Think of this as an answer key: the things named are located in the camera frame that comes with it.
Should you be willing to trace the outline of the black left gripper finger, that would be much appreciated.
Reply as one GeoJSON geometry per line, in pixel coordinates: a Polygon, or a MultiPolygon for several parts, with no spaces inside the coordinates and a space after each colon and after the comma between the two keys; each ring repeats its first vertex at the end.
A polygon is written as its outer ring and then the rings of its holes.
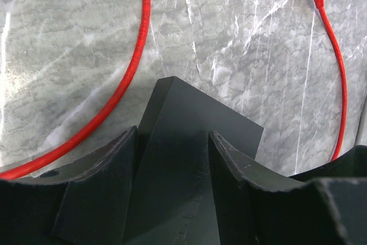
{"type": "Polygon", "coordinates": [[[2,244],[122,244],[138,132],[39,177],[1,181],[2,244]]]}

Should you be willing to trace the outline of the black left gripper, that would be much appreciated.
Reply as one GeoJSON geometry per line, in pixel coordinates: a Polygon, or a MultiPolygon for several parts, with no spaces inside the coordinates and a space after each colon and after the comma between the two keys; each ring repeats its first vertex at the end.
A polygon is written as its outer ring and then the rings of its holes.
{"type": "Polygon", "coordinates": [[[366,146],[286,177],[210,132],[209,164],[221,244],[366,243],[366,146]]]}

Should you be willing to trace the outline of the black network switch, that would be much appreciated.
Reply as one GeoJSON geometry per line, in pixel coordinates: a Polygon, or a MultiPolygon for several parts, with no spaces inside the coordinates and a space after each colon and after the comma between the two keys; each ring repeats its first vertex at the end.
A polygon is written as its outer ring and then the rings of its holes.
{"type": "Polygon", "coordinates": [[[263,128],[178,77],[159,79],[138,127],[124,244],[219,244],[208,134],[255,157],[263,128]]]}

